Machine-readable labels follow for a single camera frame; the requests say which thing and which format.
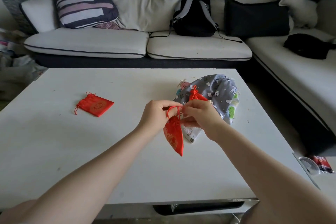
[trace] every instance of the green pattern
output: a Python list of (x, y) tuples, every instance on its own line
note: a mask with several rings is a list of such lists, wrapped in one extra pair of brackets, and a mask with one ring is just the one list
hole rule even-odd
[(235, 108), (233, 106), (229, 107), (229, 115), (230, 119), (233, 119), (233, 117), (235, 116)]

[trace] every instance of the black pillow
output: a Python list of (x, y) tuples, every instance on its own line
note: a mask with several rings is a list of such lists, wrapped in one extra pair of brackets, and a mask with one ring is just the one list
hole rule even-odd
[(227, 36), (249, 38), (289, 34), (288, 8), (279, 1), (242, 4), (225, 0), (224, 32)]

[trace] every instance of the right hand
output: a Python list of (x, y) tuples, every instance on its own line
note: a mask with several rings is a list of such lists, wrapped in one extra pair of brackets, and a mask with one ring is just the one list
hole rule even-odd
[(192, 100), (182, 108), (181, 124), (189, 128), (201, 128), (213, 140), (216, 127), (226, 124), (209, 101)]

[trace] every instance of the red drawstring pouch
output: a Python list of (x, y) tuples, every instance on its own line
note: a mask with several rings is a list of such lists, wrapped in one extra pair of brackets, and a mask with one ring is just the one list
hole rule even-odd
[[(169, 118), (169, 111), (172, 108), (175, 108), (177, 106), (170, 107), (167, 111), (167, 117)], [(182, 135), (182, 129), (180, 125), (180, 107), (177, 107), (177, 115), (172, 116), (167, 124), (165, 125), (163, 129), (163, 133), (165, 134), (166, 140), (168, 143), (170, 143), (171, 147), (181, 155), (183, 156), (183, 135)]]
[(86, 98), (79, 101), (75, 108), (75, 115), (77, 115), (78, 108), (91, 113), (94, 116), (100, 117), (106, 112), (114, 102), (98, 97), (96, 94), (86, 92)]
[(205, 97), (203, 97), (201, 94), (198, 93), (198, 90), (196, 90), (196, 85), (192, 87), (192, 90), (190, 91), (189, 101), (194, 99), (204, 100), (208, 101)]

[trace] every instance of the table surface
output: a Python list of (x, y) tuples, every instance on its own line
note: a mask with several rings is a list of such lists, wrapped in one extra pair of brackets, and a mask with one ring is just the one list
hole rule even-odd
[[(235, 79), (240, 104), (232, 126), (309, 180), (292, 149), (235, 69), (51, 68), (0, 112), (0, 209), (42, 195), (128, 134), (151, 99), (174, 99), (179, 80), (222, 73)], [(114, 101), (97, 118), (75, 105), (86, 92)], [(163, 132), (136, 158), (109, 204), (214, 201), (255, 195), (204, 133), (180, 157)]]

